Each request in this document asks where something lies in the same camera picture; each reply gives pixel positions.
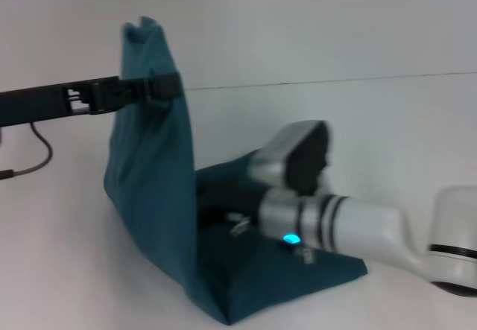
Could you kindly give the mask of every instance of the white table surface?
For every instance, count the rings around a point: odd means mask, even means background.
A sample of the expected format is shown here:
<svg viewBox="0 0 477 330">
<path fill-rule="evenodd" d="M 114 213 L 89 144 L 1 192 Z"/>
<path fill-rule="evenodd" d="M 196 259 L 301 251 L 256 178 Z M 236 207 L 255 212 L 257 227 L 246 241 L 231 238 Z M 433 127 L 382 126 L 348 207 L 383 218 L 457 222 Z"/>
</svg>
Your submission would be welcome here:
<svg viewBox="0 0 477 330">
<path fill-rule="evenodd" d="M 336 191 L 403 207 L 424 251 L 432 202 L 477 185 L 477 0 L 0 0 L 0 90 L 119 73 L 120 25 L 162 23 L 198 167 L 287 123 L 333 128 Z M 292 83 L 281 86 L 266 84 Z M 231 86 L 248 85 L 246 88 Z M 219 329 L 135 250 L 102 188 L 113 116 L 44 121 L 54 159 L 0 182 L 0 329 Z M 45 155 L 3 129 L 0 169 Z M 400 270 L 263 311 L 237 329 L 474 329 L 477 301 Z"/>
</svg>

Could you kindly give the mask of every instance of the teal fabric bag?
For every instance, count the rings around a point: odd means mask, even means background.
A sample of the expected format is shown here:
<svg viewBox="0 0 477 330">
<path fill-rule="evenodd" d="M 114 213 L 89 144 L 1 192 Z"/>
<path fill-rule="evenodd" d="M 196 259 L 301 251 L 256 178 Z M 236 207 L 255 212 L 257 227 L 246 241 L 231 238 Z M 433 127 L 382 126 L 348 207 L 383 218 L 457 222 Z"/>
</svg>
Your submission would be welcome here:
<svg viewBox="0 0 477 330">
<path fill-rule="evenodd" d="M 176 71 L 162 28 L 142 18 L 123 31 L 122 78 Z M 179 282 L 211 317 L 235 323 L 263 308 L 354 280 L 362 260 L 316 252 L 315 264 L 256 232 L 229 236 L 225 224 L 198 231 L 196 192 L 247 178 L 250 155 L 195 173 L 185 95 L 119 110 L 104 188 L 142 254 Z"/>
</svg>

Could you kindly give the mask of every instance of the glowing cyan light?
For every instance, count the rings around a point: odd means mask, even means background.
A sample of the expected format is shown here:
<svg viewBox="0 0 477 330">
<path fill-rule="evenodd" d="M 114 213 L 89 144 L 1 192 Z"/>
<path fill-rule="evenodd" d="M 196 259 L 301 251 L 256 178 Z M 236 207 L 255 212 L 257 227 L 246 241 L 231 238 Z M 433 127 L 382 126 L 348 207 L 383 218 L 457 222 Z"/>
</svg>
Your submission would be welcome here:
<svg viewBox="0 0 477 330">
<path fill-rule="evenodd" d="M 296 243 L 301 242 L 300 237 L 298 237 L 297 235 L 293 235 L 293 234 L 284 235 L 283 240 L 286 243 L 289 243 L 289 244 L 296 244 Z"/>
</svg>

